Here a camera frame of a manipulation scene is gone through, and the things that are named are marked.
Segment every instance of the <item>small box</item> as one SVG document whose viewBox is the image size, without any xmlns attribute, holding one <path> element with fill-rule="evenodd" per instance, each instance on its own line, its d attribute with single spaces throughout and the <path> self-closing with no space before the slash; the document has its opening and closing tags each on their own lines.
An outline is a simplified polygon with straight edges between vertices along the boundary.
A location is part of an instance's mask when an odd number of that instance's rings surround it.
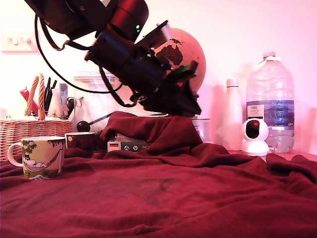
<svg viewBox="0 0 317 238">
<path fill-rule="evenodd" d="M 144 140 L 132 139 L 118 134 L 113 140 L 108 142 L 107 149 L 108 152 L 114 150 L 129 150 L 133 152 L 138 152 L 150 145 L 151 143 L 147 143 Z"/>
</svg>

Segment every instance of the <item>white camera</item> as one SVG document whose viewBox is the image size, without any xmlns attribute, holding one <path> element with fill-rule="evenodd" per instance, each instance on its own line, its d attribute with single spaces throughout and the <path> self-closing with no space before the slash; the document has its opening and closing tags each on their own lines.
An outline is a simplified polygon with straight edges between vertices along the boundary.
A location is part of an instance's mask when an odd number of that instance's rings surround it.
<svg viewBox="0 0 317 238">
<path fill-rule="evenodd" d="M 266 156 L 269 147 L 265 140 L 268 136 L 268 126 L 262 119 L 249 119 L 242 125 L 242 133 L 245 142 L 242 151 L 250 156 Z"/>
</svg>

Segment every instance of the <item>ceramic mug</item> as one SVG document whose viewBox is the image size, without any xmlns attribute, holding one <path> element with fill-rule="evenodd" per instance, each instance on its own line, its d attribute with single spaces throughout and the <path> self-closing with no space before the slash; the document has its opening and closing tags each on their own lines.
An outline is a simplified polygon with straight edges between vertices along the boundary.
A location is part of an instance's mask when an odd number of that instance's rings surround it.
<svg viewBox="0 0 317 238">
<path fill-rule="evenodd" d="M 13 149 L 22 149 L 22 163 L 15 161 Z M 14 166 L 23 167 L 24 176 L 30 179 L 50 179 L 62 172 L 65 137 L 37 136 L 22 138 L 8 149 L 8 160 Z"/>
<path fill-rule="evenodd" d="M 93 150 L 94 132 L 70 132 L 65 134 L 66 148 L 80 148 L 86 151 Z"/>
</svg>

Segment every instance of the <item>camera lens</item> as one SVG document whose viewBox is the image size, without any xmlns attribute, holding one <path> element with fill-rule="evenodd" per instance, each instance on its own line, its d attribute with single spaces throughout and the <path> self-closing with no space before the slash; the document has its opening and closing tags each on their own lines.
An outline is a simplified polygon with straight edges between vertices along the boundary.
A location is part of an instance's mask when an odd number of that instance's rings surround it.
<svg viewBox="0 0 317 238">
<path fill-rule="evenodd" d="M 255 139 L 259 136 L 260 131 L 260 122 L 258 120 L 251 120 L 246 125 L 246 135 Z"/>
</svg>

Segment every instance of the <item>bottle cap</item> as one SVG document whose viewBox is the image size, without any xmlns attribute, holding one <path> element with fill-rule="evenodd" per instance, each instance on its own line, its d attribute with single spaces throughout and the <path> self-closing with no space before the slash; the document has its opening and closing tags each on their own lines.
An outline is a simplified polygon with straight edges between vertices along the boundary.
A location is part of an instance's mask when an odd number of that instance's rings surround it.
<svg viewBox="0 0 317 238">
<path fill-rule="evenodd" d="M 237 78 L 229 78 L 227 79 L 227 87 L 238 87 L 239 80 Z"/>
<path fill-rule="evenodd" d="M 263 58 L 269 57 L 269 56 L 276 56 L 274 51 L 270 51 L 270 52 L 265 52 L 263 54 Z"/>
</svg>

